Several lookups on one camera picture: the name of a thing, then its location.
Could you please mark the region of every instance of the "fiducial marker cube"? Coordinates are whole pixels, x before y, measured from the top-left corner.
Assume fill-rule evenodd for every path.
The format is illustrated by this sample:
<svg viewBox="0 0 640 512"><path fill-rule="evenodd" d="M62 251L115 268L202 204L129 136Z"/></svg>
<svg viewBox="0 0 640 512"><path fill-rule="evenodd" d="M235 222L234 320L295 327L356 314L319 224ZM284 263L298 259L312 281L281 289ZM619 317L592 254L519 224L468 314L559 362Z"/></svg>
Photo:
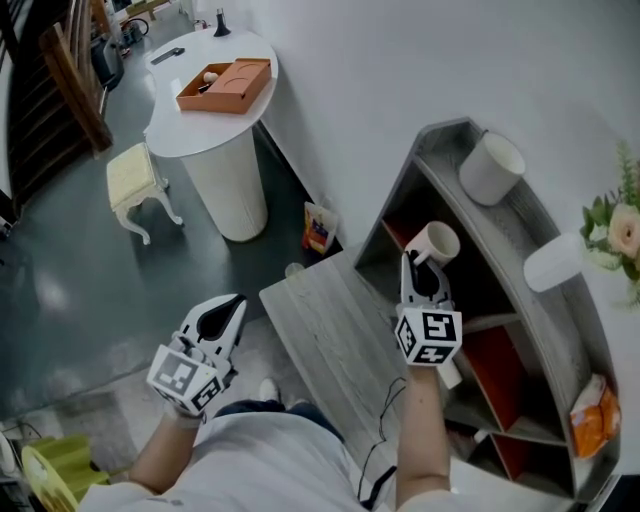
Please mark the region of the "fiducial marker cube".
<svg viewBox="0 0 640 512"><path fill-rule="evenodd" d="M218 377L212 366L160 345L147 383L165 400L197 416L224 389Z"/></svg>
<svg viewBox="0 0 640 512"><path fill-rule="evenodd" d="M462 315L405 307L395 335L408 364L440 366L451 361L462 346Z"/></svg>

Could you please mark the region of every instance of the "wooden stool leg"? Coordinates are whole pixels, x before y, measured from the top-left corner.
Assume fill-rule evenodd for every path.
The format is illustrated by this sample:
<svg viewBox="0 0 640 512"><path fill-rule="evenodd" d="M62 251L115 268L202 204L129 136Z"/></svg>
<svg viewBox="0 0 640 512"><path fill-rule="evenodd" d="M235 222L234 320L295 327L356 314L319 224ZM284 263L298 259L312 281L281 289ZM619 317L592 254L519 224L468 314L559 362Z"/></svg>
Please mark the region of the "wooden stool leg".
<svg viewBox="0 0 640 512"><path fill-rule="evenodd" d="M116 211L116 217L118 221L122 225L123 228L128 229L129 231L133 231L134 233L138 233L142 237L142 242L144 245L149 245L151 243L151 237L149 233L140 225L132 222L128 217L129 209L121 209Z"/></svg>
<svg viewBox="0 0 640 512"><path fill-rule="evenodd" d="M169 202L169 198L167 197L167 194L164 193L164 190L156 189L156 191L150 197L155 197L158 201L160 201L160 203L162 203L162 206L164 206L164 209L166 210L169 218L173 222L175 222L178 226L182 226L184 224L182 217L178 217L173 212L173 208L171 208L171 203Z"/></svg>

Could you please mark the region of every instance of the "snack package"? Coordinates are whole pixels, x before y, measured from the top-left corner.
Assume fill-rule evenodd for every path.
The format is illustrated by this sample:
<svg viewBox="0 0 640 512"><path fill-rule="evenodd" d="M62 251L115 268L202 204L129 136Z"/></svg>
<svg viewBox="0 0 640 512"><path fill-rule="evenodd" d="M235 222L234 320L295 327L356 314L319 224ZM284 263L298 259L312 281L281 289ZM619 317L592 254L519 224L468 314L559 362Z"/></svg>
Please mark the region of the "snack package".
<svg viewBox="0 0 640 512"><path fill-rule="evenodd" d="M336 236L338 216L313 203L304 203L302 247L325 254Z"/></svg>
<svg viewBox="0 0 640 512"><path fill-rule="evenodd" d="M607 380L592 375L571 410L571 426L578 457L587 459L620 431L620 405Z"/></svg>

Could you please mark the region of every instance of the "black cable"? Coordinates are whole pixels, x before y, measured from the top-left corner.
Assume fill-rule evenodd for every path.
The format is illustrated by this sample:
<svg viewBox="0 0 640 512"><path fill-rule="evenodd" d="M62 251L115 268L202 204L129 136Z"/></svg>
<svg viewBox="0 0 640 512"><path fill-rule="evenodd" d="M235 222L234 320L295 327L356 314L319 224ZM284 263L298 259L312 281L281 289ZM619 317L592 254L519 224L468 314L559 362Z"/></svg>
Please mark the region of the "black cable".
<svg viewBox="0 0 640 512"><path fill-rule="evenodd" d="M378 441L376 444L374 444L371 447L371 450L369 450L369 454L367 455L366 460L364 461L364 467L362 468L362 474L360 475L360 482L358 483L358 501L361 501L361 497L360 495L362 494L362 483L364 482L364 474L365 471L367 470L367 464L369 464L369 459L371 458L371 455L373 454L374 450L380 446L382 443L385 443L387 441L386 436L384 435L384 429L382 428L382 420L384 418L384 415L387 413L387 410L389 409L389 407L391 407L391 404L393 404L393 401L396 399L396 397L402 393L406 386L402 386L398 391L396 391L396 393L391 396L391 390L393 389L393 386L395 386L396 382L407 382L403 377L397 377L396 379L393 380L393 382L391 384L389 384L389 390L387 391L387 398L385 398L384 400L384 409L382 409L382 413L380 413L380 416L378 417L379 419L379 423L378 423L378 435L380 436L380 441Z"/></svg>

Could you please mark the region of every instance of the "white wall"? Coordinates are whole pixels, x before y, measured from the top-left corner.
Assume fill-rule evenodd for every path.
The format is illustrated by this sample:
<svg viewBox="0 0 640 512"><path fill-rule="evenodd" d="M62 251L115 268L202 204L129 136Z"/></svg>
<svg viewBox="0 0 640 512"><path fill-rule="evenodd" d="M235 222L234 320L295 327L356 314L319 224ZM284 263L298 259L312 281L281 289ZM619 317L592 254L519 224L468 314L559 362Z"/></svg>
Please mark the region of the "white wall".
<svg viewBox="0 0 640 512"><path fill-rule="evenodd" d="M513 140L567 231L617 186L616 141L640 156L634 0L238 0L238 11L280 59L265 124L314 199L331 199L346 245L365 238L416 134L436 121L470 116ZM638 473L640 314L611 308L622 277L590 269L587 280L620 381L620 470Z"/></svg>

